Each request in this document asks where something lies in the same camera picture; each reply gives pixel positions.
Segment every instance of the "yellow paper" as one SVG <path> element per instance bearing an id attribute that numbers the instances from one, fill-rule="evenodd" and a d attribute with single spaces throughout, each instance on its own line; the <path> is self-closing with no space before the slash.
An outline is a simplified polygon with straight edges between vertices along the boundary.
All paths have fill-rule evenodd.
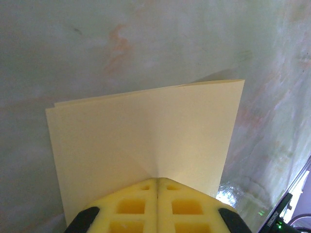
<path id="1" fill-rule="evenodd" d="M 89 202 L 151 177 L 215 197 L 243 84 L 193 83 L 47 109 L 67 223 Z"/>

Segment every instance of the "orange stain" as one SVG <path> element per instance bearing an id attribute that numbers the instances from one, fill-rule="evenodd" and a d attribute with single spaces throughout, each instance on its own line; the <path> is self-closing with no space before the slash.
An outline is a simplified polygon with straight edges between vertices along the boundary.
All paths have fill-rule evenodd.
<path id="1" fill-rule="evenodd" d="M 125 27 L 125 24 L 119 24 L 109 33 L 109 43 L 112 45 L 112 48 L 110 50 L 108 64 L 104 67 L 105 73 L 111 74 L 118 70 L 133 47 L 126 38 L 120 36 L 120 30 Z"/>

